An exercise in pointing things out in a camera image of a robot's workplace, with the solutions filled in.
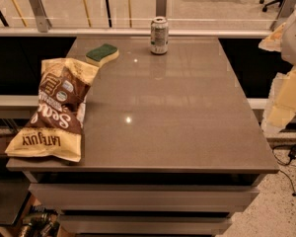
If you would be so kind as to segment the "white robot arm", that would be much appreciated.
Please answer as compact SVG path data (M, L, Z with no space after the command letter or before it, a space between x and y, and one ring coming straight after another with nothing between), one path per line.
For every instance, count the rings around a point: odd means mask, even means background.
M293 65L286 74L275 75L262 115L262 130L265 133L277 133L296 116L296 9L259 43L259 48L277 51L284 61Z

